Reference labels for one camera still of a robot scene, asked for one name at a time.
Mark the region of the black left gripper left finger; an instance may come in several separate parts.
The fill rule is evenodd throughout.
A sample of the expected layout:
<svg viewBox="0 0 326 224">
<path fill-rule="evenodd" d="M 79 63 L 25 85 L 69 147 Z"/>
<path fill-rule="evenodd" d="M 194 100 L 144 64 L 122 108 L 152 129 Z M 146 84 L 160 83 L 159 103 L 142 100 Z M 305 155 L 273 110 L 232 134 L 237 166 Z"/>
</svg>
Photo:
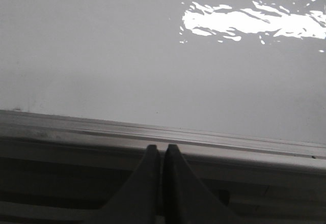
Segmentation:
<svg viewBox="0 0 326 224">
<path fill-rule="evenodd" d="M 125 184 L 86 223 L 155 223 L 160 155 L 149 145 Z"/>
</svg>

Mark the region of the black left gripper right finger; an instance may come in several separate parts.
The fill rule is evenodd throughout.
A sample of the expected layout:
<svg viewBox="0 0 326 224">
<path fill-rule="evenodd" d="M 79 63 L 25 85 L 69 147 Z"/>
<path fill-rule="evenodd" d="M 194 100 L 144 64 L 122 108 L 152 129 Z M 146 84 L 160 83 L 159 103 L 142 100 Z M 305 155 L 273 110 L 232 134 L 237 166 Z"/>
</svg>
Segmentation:
<svg viewBox="0 0 326 224">
<path fill-rule="evenodd" d="M 211 192 L 194 174 L 177 145 L 165 153 L 162 197 L 166 223 L 242 223 L 227 205 L 227 190 Z"/>
</svg>

